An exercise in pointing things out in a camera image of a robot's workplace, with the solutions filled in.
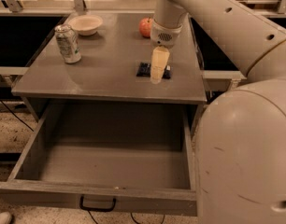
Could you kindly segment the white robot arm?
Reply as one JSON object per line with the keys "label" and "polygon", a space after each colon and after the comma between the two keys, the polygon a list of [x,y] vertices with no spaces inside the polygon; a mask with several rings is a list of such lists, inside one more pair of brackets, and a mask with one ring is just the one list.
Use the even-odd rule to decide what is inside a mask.
{"label": "white robot arm", "polygon": [[158,0],[154,28],[188,12],[247,78],[203,113],[199,224],[286,224],[286,29],[236,0]]}

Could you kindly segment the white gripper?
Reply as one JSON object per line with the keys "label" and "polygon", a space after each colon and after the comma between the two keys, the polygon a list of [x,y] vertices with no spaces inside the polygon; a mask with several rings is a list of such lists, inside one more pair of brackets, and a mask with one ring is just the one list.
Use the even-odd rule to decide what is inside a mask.
{"label": "white gripper", "polygon": [[166,28],[156,21],[152,22],[150,40],[151,44],[156,47],[151,55],[150,81],[153,84],[159,84],[161,82],[170,56],[169,49],[175,46],[181,29],[182,26]]}

